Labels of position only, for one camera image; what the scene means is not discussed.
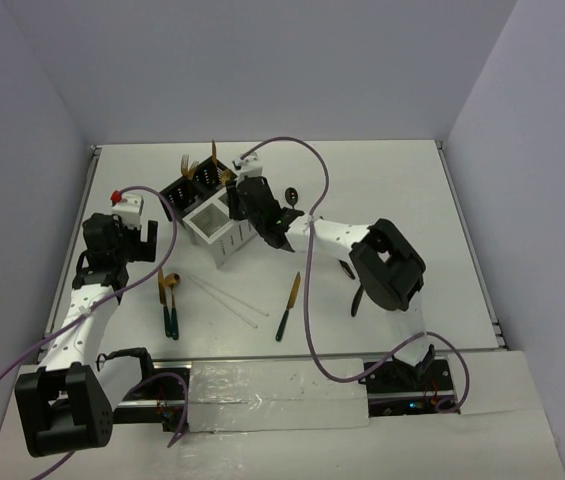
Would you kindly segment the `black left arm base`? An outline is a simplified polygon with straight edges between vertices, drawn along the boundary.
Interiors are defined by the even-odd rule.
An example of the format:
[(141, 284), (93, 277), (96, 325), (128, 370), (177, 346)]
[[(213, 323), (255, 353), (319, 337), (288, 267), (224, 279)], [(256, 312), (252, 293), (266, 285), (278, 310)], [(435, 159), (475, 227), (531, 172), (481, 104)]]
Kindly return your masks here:
[(115, 425), (158, 424), (166, 433), (186, 432), (188, 367), (162, 366), (144, 348), (100, 353), (95, 367)]

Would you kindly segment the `gold fork green handle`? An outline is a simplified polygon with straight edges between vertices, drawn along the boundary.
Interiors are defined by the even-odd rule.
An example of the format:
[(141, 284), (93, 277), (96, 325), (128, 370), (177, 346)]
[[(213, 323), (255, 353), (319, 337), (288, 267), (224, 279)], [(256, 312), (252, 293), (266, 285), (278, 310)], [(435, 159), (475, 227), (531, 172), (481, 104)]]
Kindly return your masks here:
[(183, 154), (181, 157), (180, 171), (184, 178), (190, 179), (190, 157), (188, 154)]
[(195, 176), (195, 172), (197, 170), (197, 167), (199, 166), (199, 162), (198, 161), (193, 161), (190, 165), (189, 165), (189, 169), (188, 169), (188, 178), (190, 180), (192, 180)]

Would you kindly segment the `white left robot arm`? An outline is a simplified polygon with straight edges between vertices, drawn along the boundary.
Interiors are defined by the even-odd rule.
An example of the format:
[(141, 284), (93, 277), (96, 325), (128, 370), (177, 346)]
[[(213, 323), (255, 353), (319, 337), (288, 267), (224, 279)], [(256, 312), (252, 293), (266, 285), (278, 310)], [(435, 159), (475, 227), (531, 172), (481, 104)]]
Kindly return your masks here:
[(154, 262), (158, 223), (143, 235), (136, 214), (95, 213), (82, 224), (85, 249), (72, 281), (61, 335), (15, 398), (29, 454), (44, 457), (106, 446), (113, 410), (126, 392), (150, 396), (158, 375), (143, 347), (103, 354), (106, 326), (122, 300), (131, 262)]

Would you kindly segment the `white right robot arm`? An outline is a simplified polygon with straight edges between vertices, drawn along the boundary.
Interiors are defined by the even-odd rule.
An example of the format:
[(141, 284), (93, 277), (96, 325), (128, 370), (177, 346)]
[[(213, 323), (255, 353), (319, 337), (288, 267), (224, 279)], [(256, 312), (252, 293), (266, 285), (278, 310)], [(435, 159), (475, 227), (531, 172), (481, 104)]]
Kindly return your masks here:
[(426, 265), (399, 229), (387, 219), (353, 225), (316, 218), (282, 207), (262, 176), (226, 180), (229, 217), (246, 220), (272, 248), (307, 255), (303, 309), (309, 310), (313, 254), (332, 257), (355, 271), (360, 282), (352, 314), (363, 295), (386, 311), (406, 312), (424, 286)]

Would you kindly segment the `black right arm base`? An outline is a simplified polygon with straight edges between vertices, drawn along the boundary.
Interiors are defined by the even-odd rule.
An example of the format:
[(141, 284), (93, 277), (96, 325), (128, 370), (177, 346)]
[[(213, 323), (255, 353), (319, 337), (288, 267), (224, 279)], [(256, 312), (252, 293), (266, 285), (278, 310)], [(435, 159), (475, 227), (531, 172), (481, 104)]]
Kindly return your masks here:
[(366, 388), (371, 417), (444, 413), (457, 404), (449, 363), (433, 345), (416, 367), (392, 358), (358, 383)]

